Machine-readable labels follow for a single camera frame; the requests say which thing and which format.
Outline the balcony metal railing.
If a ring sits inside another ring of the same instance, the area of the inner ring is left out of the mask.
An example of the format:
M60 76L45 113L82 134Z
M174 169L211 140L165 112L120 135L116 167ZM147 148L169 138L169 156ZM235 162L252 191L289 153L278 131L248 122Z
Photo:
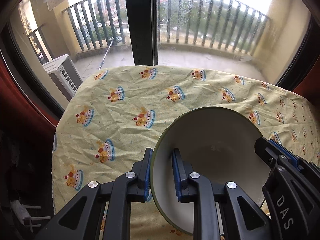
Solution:
M104 53L113 39L130 49L126 0L65 0L49 11L43 0L22 0L21 21L41 63ZM239 0L157 0L159 49L197 46L253 56L271 24Z

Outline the red curtain left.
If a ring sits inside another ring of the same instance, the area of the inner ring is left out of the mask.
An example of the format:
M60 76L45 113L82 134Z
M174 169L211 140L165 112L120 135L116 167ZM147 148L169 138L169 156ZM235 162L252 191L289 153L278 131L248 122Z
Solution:
M1 60L1 130L14 136L53 141L55 128L18 89Z

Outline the red curtain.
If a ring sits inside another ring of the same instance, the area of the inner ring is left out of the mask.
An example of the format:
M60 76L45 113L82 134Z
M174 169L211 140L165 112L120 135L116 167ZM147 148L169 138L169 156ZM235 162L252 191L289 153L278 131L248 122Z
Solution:
M294 89L294 92L303 96L313 105L319 105L320 100L320 64L319 58L304 80Z
M1 130L14 136L53 141L55 128L18 89L1 60Z

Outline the yellow crown-print tablecloth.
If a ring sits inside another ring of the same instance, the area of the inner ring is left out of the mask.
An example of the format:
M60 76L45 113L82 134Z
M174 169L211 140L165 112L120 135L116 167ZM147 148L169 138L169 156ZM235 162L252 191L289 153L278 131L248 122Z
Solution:
M177 117L208 106L254 116L263 136L319 163L319 109L294 92L199 67L107 68L81 84L57 125L54 212L89 181L113 181L130 170Z

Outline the large green-rimmed white bowl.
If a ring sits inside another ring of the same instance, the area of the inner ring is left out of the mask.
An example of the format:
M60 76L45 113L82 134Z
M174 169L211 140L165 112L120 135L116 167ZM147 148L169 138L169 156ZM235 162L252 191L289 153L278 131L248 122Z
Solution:
M171 154L180 151L183 161L212 182L234 181L262 206L262 187L270 168L254 151L262 133L242 114L223 107L202 107L175 119L159 138L151 161L151 192L165 220L183 233L193 234L193 205L178 201Z

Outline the red curtain right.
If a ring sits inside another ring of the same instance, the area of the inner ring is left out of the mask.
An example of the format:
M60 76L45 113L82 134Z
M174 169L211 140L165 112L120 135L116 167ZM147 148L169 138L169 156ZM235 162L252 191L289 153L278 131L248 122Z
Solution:
M320 64L319 58L304 80L294 89L294 92L303 96L313 105L319 105L320 100Z

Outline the black window frame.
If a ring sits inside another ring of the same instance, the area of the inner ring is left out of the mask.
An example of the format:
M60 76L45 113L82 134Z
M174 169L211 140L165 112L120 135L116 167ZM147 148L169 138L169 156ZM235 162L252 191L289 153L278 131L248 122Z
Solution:
M1 60L10 72L11 69L27 69L21 55L14 47L14 43L9 32L9 17L22 0L1 0ZM294 91L294 89L304 80L319 58L319 0L301 0L311 12L311 20L308 24L306 37L303 38L289 70L281 77L278 86ZM129 0L129 28L133 30L133 58L135 64L156 63L155 26L158 22L155 19L155 0ZM40 85L30 73L19 74L21 84L26 89L32 91L31 99L25 90L20 89L19 82L14 81L18 89L31 103L32 106L49 120L56 121L62 116L62 109L57 105L57 101L52 98L48 90Z

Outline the white air conditioner unit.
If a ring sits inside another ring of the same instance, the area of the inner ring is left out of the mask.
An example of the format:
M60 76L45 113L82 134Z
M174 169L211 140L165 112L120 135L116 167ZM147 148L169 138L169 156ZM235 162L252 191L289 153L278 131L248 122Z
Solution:
M82 79L68 54L57 57L42 65L60 92L68 101L75 96Z

